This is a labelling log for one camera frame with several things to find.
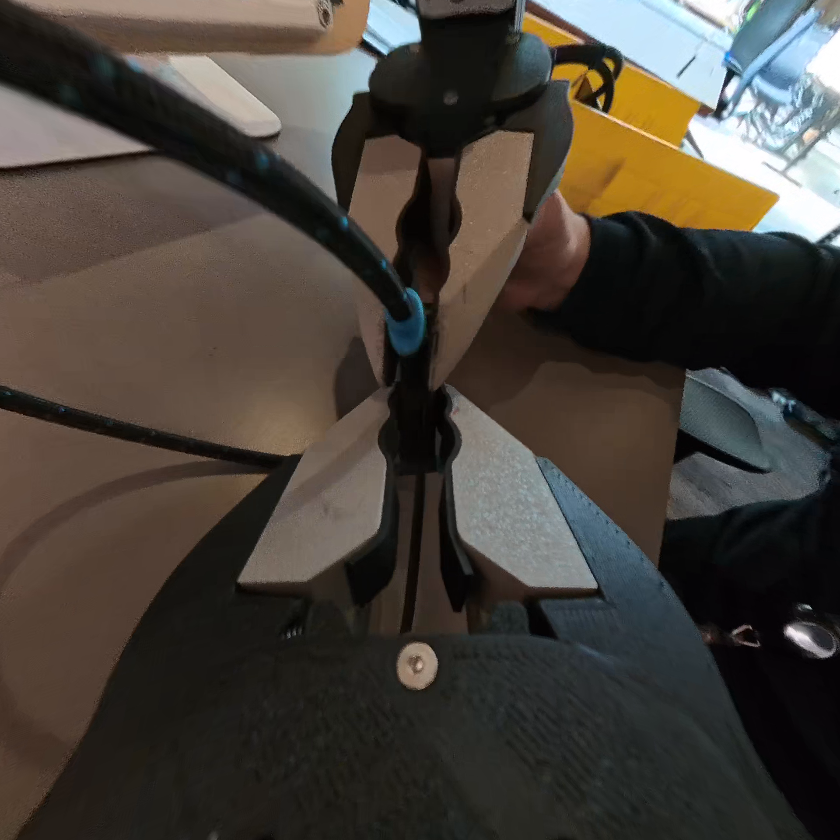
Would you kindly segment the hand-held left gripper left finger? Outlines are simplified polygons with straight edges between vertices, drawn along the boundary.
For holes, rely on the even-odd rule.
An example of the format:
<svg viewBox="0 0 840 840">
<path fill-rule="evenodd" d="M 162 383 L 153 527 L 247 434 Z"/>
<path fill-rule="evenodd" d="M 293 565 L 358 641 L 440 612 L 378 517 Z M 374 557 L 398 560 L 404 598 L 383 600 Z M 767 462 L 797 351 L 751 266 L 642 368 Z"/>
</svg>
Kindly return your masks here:
<svg viewBox="0 0 840 840">
<path fill-rule="evenodd" d="M 390 388 L 302 455 L 238 576 L 247 592 L 365 606 L 396 566 Z"/>
</svg>

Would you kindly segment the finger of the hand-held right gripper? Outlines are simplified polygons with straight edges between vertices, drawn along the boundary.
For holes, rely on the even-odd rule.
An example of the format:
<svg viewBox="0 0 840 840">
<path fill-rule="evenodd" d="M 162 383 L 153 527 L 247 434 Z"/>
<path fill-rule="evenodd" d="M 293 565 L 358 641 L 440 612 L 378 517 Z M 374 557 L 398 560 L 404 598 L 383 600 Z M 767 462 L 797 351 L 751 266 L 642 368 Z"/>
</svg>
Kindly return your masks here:
<svg viewBox="0 0 840 840">
<path fill-rule="evenodd" d="M 393 262 L 405 206 L 413 198 L 421 151 L 396 135 L 367 140 L 353 187 L 350 217 L 383 255 Z M 385 310 L 361 281 L 353 281 L 360 336 L 378 385 L 393 374 L 386 360 Z"/>
<path fill-rule="evenodd" d="M 529 229 L 522 213 L 531 152 L 531 133 L 500 131 L 459 156 L 460 222 L 448 246 L 446 280 L 434 294 L 433 391 L 466 354 L 519 256 Z"/>
</svg>

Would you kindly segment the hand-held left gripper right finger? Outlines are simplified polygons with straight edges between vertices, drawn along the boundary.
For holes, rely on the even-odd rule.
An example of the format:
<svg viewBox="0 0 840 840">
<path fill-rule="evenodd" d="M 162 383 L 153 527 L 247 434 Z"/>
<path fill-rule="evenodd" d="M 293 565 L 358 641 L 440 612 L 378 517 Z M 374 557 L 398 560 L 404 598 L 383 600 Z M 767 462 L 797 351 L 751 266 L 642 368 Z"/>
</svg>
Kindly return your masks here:
<svg viewBox="0 0 840 840">
<path fill-rule="evenodd" d="M 536 455 L 453 387 L 438 394 L 440 571 L 454 611 L 597 593 Z"/>
</svg>

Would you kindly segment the black adapter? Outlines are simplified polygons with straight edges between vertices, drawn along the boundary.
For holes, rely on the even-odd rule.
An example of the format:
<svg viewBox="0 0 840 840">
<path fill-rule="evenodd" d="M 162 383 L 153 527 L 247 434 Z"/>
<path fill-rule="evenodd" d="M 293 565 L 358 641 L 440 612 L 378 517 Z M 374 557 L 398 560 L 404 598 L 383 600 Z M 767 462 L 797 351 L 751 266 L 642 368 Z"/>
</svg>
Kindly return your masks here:
<svg viewBox="0 0 840 840">
<path fill-rule="evenodd" d="M 402 378 L 394 386 L 391 407 L 396 430 L 394 465 L 399 475 L 401 513 L 408 524 L 400 634 L 409 634 L 417 610 L 426 476 L 437 470 L 434 394 L 425 385 L 412 385 Z"/>
</svg>

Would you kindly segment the thin black cable green plugs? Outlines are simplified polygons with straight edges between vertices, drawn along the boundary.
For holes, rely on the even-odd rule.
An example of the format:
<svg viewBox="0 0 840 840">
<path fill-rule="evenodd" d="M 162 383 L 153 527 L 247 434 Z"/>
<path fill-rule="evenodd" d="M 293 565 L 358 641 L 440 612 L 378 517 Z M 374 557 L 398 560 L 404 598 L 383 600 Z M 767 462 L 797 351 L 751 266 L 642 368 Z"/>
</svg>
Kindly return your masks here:
<svg viewBox="0 0 840 840">
<path fill-rule="evenodd" d="M 554 69 L 570 66 L 584 69 L 576 81 L 574 100 L 598 112 L 610 113 L 616 82 L 624 68 L 623 54 L 601 42 L 553 46 L 549 51 Z"/>
</svg>

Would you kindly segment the yellow plastic bin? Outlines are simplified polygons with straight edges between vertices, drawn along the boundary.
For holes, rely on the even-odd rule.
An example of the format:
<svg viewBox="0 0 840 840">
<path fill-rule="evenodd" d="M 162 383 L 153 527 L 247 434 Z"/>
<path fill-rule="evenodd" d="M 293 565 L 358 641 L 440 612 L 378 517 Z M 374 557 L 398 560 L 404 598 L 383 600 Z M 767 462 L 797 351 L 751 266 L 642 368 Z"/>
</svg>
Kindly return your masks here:
<svg viewBox="0 0 840 840">
<path fill-rule="evenodd" d="M 561 192 L 577 212 L 652 214 L 678 226 L 752 230 L 777 192 L 681 145 L 719 93 L 721 50 L 653 2 L 527 2 L 523 29 L 548 46 L 598 42 L 621 53 L 609 113 L 583 104 L 594 72 L 559 66 L 571 85 L 574 139 Z"/>
</svg>

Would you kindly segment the person's right hand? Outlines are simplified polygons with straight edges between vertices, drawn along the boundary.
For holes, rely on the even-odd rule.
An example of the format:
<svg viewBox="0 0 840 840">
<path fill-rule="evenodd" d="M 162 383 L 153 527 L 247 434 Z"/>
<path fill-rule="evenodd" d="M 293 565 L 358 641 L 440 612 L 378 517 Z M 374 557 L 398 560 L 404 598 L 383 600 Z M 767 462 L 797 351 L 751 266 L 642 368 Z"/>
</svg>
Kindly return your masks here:
<svg viewBox="0 0 840 840">
<path fill-rule="evenodd" d="M 542 205 L 498 303 L 510 312 L 559 309 L 571 293 L 589 258 L 592 230 L 562 193 L 553 192 Z"/>
</svg>

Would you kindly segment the person's torso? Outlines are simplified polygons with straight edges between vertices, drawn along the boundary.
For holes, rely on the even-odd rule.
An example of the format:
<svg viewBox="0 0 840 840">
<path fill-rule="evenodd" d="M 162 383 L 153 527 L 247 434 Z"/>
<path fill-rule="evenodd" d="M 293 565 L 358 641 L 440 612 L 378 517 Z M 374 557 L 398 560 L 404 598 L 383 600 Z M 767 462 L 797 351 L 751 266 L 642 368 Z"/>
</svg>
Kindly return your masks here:
<svg viewBox="0 0 840 840">
<path fill-rule="evenodd" d="M 659 569 L 773 782 L 814 838 L 838 839 L 838 449 L 802 499 L 670 522 Z"/>
</svg>

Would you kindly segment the wooden book stand white base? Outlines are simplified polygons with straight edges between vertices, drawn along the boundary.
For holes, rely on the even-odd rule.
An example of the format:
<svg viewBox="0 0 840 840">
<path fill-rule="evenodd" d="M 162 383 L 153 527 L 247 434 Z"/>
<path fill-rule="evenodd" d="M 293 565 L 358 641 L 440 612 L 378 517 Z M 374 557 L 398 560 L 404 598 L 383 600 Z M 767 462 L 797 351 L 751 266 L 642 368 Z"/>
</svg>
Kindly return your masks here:
<svg viewBox="0 0 840 840">
<path fill-rule="evenodd" d="M 361 41 L 370 2 L 34 1 L 37 14 L 129 56 L 337 55 Z M 2 84 L 2 170 L 142 154 L 126 136 Z"/>
</svg>

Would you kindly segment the group of black office chairs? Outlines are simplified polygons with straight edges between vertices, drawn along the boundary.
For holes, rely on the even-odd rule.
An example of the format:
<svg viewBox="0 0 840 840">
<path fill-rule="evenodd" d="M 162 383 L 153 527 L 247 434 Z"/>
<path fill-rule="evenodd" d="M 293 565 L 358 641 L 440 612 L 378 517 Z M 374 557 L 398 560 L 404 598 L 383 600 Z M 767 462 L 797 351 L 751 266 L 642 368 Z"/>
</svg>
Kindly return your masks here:
<svg viewBox="0 0 840 840">
<path fill-rule="evenodd" d="M 838 2 L 750 2 L 712 117 L 792 170 L 838 129 Z"/>
</svg>

